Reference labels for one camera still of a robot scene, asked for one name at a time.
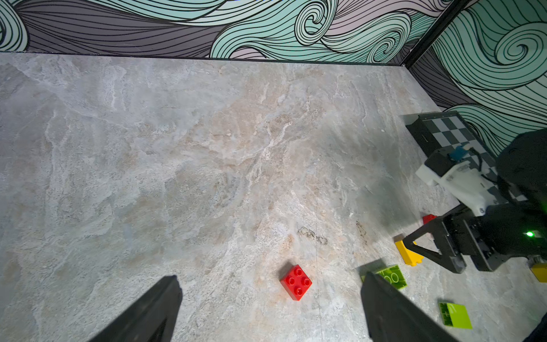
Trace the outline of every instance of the wave pattern wallpaper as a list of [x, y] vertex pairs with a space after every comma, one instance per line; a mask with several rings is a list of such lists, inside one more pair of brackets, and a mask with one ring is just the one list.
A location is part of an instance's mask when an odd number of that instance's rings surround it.
[[400, 63], [451, 0], [0, 0], [0, 51]]
[[410, 72], [499, 154], [518, 134], [547, 127], [547, 2], [473, 2]]

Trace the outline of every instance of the checkered board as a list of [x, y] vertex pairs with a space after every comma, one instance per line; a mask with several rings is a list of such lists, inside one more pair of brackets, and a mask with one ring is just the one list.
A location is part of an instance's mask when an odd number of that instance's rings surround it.
[[[459, 115], [452, 112], [431, 115], [431, 117], [421, 115], [420, 117], [424, 125], [433, 134], [446, 153], [451, 153], [458, 146], [468, 143], [471, 144], [482, 157], [482, 174], [494, 181], [497, 179], [498, 172], [496, 171], [496, 161], [492, 157], [492, 154], [486, 150]], [[473, 153], [469, 153], [461, 162], [466, 160], [469, 160], [470, 162], [469, 167], [472, 169], [479, 169], [479, 157]], [[489, 190], [489, 192], [491, 192], [500, 203], [506, 202], [499, 193], [497, 187], [491, 191]], [[526, 200], [526, 197], [524, 197], [518, 189], [511, 188], [510, 192], [517, 200]]]

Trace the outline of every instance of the green lego brick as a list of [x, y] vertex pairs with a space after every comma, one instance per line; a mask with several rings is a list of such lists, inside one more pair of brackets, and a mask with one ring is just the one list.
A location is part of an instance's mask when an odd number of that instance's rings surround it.
[[473, 329], [467, 309], [463, 305], [453, 303], [439, 303], [443, 323], [449, 327]]
[[[393, 265], [383, 270], [375, 272], [378, 275], [381, 275], [387, 282], [393, 285], [396, 289], [402, 289], [406, 287], [406, 280], [403, 277], [403, 273], [399, 269], [399, 265]], [[361, 276], [361, 280], [365, 281], [365, 276]]]

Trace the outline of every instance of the yellow block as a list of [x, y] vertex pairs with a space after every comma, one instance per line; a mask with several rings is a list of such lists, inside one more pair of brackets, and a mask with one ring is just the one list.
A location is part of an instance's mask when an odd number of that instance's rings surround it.
[[547, 263], [535, 264], [531, 270], [539, 282], [547, 282]]
[[401, 253], [403, 260], [405, 260], [405, 264], [410, 266], [416, 266], [417, 264], [422, 263], [423, 256], [407, 249], [402, 240], [395, 242], [395, 245], [397, 246], [399, 253]]

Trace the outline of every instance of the red lego brick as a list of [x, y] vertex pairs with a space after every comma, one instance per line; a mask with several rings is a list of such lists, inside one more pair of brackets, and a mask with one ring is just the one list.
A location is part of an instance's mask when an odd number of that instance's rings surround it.
[[424, 217], [422, 217], [423, 224], [427, 224], [429, 221], [431, 221], [434, 218], [436, 218], [435, 215], [432, 215], [432, 214], [425, 215]]
[[281, 285], [283, 285], [293, 300], [300, 300], [311, 284], [310, 278], [307, 277], [298, 265], [293, 266], [289, 273], [281, 280]]

